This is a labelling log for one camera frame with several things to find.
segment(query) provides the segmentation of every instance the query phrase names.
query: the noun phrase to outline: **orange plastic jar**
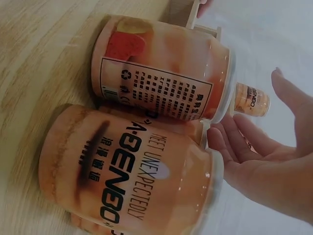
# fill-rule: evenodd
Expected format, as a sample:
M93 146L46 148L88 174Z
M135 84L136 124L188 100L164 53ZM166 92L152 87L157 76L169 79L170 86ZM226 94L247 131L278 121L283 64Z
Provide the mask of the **orange plastic jar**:
M46 198L124 234L199 234L222 181L219 152L79 105L57 117L39 161Z
M225 115L234 54L212 35L176 25L111 16L92 55L95 94L184 121Z

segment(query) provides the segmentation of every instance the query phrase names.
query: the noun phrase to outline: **jar label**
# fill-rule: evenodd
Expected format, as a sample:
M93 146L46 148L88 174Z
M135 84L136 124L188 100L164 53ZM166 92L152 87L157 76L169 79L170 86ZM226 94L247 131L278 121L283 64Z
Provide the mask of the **jar label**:
M201 118L213 89L206 81L108 57L100 84L106 99L185 121Z

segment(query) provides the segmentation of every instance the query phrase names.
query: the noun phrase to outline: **nutrition facts panel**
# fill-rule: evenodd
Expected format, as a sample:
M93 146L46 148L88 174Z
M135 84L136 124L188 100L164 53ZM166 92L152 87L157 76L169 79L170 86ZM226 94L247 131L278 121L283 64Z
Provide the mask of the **nutrition facts panel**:
M153 107L159 114L185 121L202 116L212 91L211 83L135 63L122 63L120 97L123 90L128 91L134 106Z

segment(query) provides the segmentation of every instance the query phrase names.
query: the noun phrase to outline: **open palm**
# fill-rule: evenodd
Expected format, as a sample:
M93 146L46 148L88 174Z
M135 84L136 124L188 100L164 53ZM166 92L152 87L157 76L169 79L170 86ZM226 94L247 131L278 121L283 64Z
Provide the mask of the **open palm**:
M296 148L272 140L243 115L226 115L212 125L208 144L222 154L231 186L255 202L313 223L313 99L279 69L272 73L272 84L295 115Z

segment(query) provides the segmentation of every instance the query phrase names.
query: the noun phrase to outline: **wood grain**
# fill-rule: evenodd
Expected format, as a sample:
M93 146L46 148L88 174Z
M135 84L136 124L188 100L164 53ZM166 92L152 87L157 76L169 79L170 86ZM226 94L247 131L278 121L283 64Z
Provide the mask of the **wood grain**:
M93 107L90 57L105 16L168 21L170 0L0 1L0 230L78 234L38 187L41 146L68 103Z

